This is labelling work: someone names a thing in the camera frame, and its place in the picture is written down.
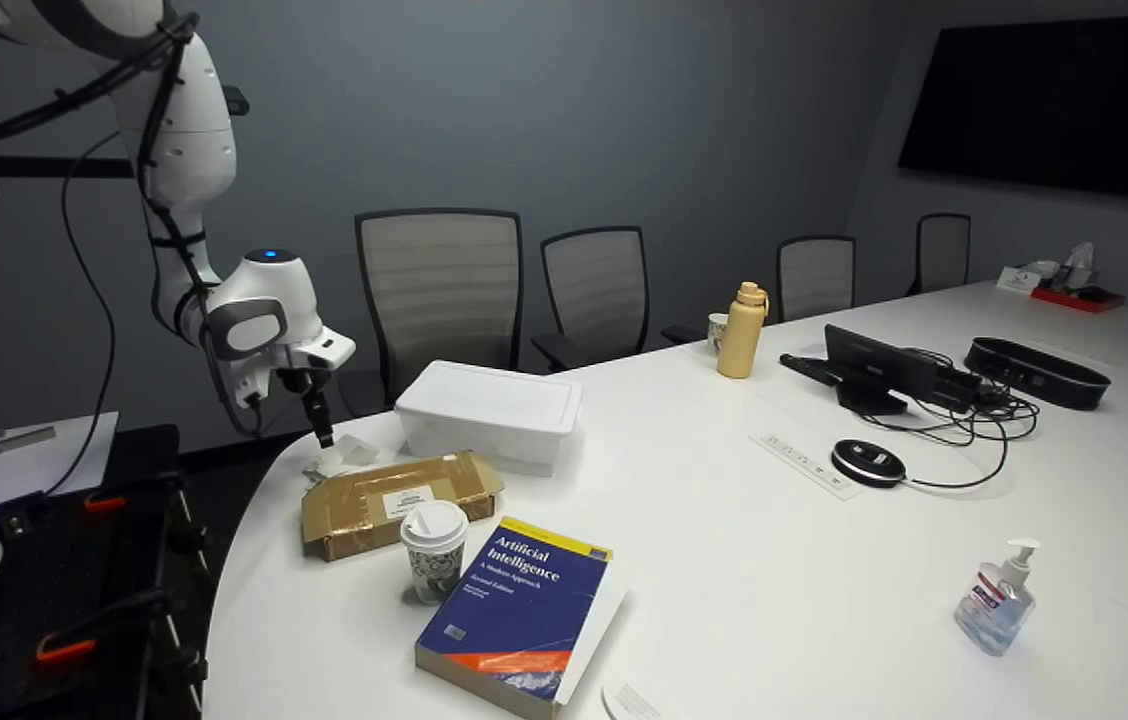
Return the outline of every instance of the white box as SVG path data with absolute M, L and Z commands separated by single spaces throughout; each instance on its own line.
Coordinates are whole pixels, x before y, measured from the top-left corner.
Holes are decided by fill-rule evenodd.
M 578 434 L 580 386 L 555 375 L 526 375 L 434 361 L 396 400 L 410 450 L 479 450 L 508 470 L 552 469 Z

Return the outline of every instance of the white table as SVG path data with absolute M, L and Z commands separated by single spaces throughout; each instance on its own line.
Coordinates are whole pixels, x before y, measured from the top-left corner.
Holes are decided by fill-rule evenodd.
M 836 493 L 779 450 L 875 440 L 932 479 L 968 479 L 968 450 L 870 429 L 832 393 L 779 366 L 822 353 L 823 324 L 966 361 L 971 337 L 1009 337 L 1112 375 L 1097 413 L 1039 405 L 983 493 Z M 503 477 L 502 512 L 633 550 L 633 594 L 572 716 L 606 716 L 625 679 L 676 720 L 759 716 L 1078 716 L 1128 720 L 1128 308 L 1083 317 L 993 288 L 932 293 L 766 332 L 755 375 L 723 381 L 704 342 L 572 370 L 584 382 L 580 450 L 552 477 Z M 345 425 L 396 461 L 396 416 Z M 231 538 L 210 636 L 210 716 L 497 716 L 413 669 L 427 613 L 406 607 L 406 546 L 320 564 L 302 555 L 291 443 Z M 1009 657 L 954 622 L 980 560 L 1038 535 L 1038 613 Z

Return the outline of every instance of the white paper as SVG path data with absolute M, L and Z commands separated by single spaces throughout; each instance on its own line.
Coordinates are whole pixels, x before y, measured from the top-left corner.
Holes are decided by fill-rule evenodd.
M 103 479 L 111 440 L 115 440 L 115 419 L 119 419 L 115 413 L 103 413 L 95 419 L 95 431 L 89 440 L 80 469 L 72 470 L 72 479 L 58 487 L 58 497 L 95 487 Z M 18 497 L 47 493 L 72 469 L 89 434 L 89 425 L 92 416 L 4 429 L 0 431 L 4 443 L 35 429 L 54 429 L 54 434 L 0 450 L 0 502 Z

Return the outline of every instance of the book cover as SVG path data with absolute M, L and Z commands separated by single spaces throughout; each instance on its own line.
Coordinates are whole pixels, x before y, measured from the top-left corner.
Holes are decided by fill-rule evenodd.
M 625 550 L 502 521 L 416 638 L 427 669 L 516 716 L 562 716 L 625 600 Z

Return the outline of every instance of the hand sanitizer bottle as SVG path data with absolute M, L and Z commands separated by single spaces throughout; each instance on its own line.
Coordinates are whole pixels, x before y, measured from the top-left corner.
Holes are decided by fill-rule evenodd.
M 1039 546 L 1038 538 L 1009 538 L 1016 555 L 1006 564 L 980 564 L 968 594 L 957 607 L 957 622 L 971 643 L 980 643 L 993 657 L 1006 657 L 1009 643 L 1016 638 L 1020 622 L 1038 607 L 1038 594 L 1030 591 L 1033 574 L 1033 550 Z

